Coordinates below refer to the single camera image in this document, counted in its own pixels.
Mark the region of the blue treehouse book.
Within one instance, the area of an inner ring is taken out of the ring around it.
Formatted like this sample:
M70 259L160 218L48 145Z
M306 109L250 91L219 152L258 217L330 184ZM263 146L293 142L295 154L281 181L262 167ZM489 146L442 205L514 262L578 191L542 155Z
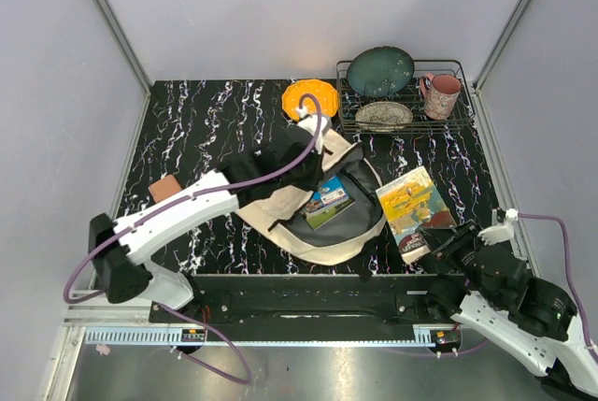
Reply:
M334 176L324 182L320 188L313 193L310 202L316 210L331 208L342 202L350 200L350 195L341 179Z

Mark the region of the beige canvas backpack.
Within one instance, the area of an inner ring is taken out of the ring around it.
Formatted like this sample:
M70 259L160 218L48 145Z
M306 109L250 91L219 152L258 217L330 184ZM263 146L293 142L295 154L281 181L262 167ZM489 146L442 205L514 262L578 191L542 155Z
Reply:
M386 223L376 195L382 180L364 157L362 144L350 143L333 130L324 135L322 171L326 181L338 176L354 203L320 228L312 230L300 214L314 192L293 186L242 207L236 215L303 261L338 265L352 259L380 235Z

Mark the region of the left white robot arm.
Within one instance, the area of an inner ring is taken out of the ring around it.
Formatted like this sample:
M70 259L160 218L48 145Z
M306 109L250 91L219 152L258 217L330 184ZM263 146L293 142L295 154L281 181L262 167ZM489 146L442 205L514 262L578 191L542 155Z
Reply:
M323 141L300 135L221 163L191 186L140 212L89 224L88 254L111 304L140 297L168 306L181 322L201 313L190 280L153 263L152 255L193 228L283 189L313 190L323 179Z

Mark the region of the Animal Farm book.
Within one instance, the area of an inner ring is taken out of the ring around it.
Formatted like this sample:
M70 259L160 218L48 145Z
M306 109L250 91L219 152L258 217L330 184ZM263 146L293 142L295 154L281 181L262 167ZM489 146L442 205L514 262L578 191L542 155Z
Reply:
M350 207L354 199L350 196L324 203L321 199L313 197L301 209L300 214L312 230L316 230L332 220L343 210Z

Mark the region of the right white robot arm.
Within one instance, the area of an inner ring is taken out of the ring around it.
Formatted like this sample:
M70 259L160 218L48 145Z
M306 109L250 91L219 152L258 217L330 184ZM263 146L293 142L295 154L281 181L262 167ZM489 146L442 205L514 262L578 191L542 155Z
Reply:
M584 336L580 306L536 277L508 240L488 240L469 221L421 226L421 267L434 274L424 299L433 322L452 320L508 352L556 400L597 397L597 352Z

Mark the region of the yellow illustrated book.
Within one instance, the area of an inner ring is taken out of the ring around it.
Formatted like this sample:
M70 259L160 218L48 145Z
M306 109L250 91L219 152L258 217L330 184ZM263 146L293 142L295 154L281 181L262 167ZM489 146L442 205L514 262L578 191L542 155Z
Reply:
M456 225L424 166L376 189L376 195L400 255L407 265L414 264L429 252L417 232L420 226L445 228Z

